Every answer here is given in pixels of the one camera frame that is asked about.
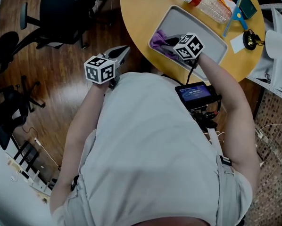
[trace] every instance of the digital display screen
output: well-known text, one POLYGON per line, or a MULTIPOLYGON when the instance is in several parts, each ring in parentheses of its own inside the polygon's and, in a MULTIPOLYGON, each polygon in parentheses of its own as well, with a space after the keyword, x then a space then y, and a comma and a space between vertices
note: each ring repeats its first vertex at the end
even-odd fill
POLYGON ((210 93, 205 85, 198 85, 191 88, 181 89, 180 93, 184 101, 191 101, 210 96, 210 93))

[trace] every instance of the white paper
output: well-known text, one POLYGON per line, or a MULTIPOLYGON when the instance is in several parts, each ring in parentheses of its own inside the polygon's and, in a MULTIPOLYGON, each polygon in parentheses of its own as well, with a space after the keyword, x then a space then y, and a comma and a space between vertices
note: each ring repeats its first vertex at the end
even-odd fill
POLYGON ((243 48, 245 48, 244 42, 243 42, 243 34, 240 34, 239 36, 235 37, 234 39, 230 40, 231 47, 236 54, 237 52, 241 51, 243 48))

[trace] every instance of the tray rim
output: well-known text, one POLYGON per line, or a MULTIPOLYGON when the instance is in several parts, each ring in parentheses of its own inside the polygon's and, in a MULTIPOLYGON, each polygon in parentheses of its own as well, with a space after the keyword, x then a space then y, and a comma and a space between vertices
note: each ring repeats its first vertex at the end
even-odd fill
MULTIPOLYGON (((152 36, 150 37, 150 40, 149 40, 149 42, 148 42, 148 46, 149 46, 153 51, 155 51, 155 52, 157 52, 157 53, 163 55, 163 56, 166 57, 166 58, 168 58, 167 56, 165 56, 165 55, 162 54, 161 52, 159 52, 159 51, 153 49, 153 48, 150 46, 150 41, 151 41, 152 37, 155 35, 155 33, 158 31, 158 28, 161 26, 161 24, 162 24, 163 21, 165 20, 167 14, 170 12, 170 10, 172 10, 172 9, 174 9, 174 8, 178 8, 180 11, 182 11, 183 13, 185 13, 187 16, 191 16, 191 17, 193 17, 194 19, 196 19, 197 21, 199 21, 199 22, 201 23, 201 25, 203 25, 204 27, 208 28, 208 29, 211 31, 212 34, 214 34, 216 37, 220 38, 220 40, 224 43, 226 50, 225 50, 225 53, 224 53, 224 55, 222 56, 222 58, 221 58, 221 60, 220 60, 220 62, 219 62, 219 64, 218 64, 218 65, 220 66, 221 62, 223 61, 223 59, 225 58, 225 56, 226 56, 226 54, 227 54, 227 52, 228 52, 228 44, 227 44, 219 35, 217 35, 211 28, 209 28, 206 24, 204 24, 202 21, 200 21, 199 19, 197 19, 194 15, 192 15, 191 13, 187 12, 186 10, 184 10, 183 8, 181 8, 180 6, 177 6, 177 5, 171 5, 171 6, 169 7, 169 9, 166 11, 166 13, 165 13, 165 15, 163 16, 162 20, 160 21, 159 25, 156 27, 155 31, 153 32, 152 36)), ((172 59, 170 59, 170 60, 173 61, 174 63, 176 63, 177 65, 181 66, 182 68, 184 68, 184 69, 187 70, 187 71, 190 71, 190 69, 191 69, 188 65, 183 66, 182 64, 179 64, 178 62, 176 62, 176 61, 174 61, 174 60, 172 60, 172 59)), ((208 81, 207 78, 206 78, 206 80, 202 79, 197 73, 193 73, 193 74, 194 74, 195 76, 197 76, 200 80, 204 81, 204 82, 207 82, 207 81, 208 81)))

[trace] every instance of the purple cloth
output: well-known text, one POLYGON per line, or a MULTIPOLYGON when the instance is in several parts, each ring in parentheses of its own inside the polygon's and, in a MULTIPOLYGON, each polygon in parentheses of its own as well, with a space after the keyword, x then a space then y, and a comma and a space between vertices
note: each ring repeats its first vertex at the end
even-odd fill
POLYGON ((159 51, 160 53, 164 54, 166 57, 178 60, 178 55, 170 52, 167 49, 163 49, 161 45, 169 45, 165 42, 167 40, 166 34, 163 32, 163 30, 158 30, 151 38, 149 45, 151 48, 153 48, 156 51, 159 51))

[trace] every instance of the gray tray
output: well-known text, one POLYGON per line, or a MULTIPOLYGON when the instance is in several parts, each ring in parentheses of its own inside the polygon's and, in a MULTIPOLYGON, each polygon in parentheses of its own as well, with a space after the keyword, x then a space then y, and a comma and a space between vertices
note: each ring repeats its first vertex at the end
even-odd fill
MULTIPOLYGON (((186 34, 188 32, 193 32, 197 34, 201 39, 201 41, 206 46, 203 50, 203 53, 208 55, 218 65, 221 63, 221 61, 223 60, 224 56, 227 53, 228 46, 225 43, 225 41, 223 41, 215 32, 213 32, 210 28, 208 28, 196 17, 194 17, 193 15, 191 15, 190 13, 186 12, 184 9, 176 5, 173 5, 169 8, 164 18, 162 19, 161 23, 155 30, 154 34, 156 33, 156 31, 160 29, 162 29, 165 32, 167 37, 177 34, 186 34)), ((190 71, 191 69, 190 66, 177 62, 175 60, 173 61, 176 64, 185 68, 186 70, 190 71)), ((206 78, 205 74, 203 73, 202 69, 199 66, 194 70, 193 73, 201 80, 208 81, 208 79, 206 78)))

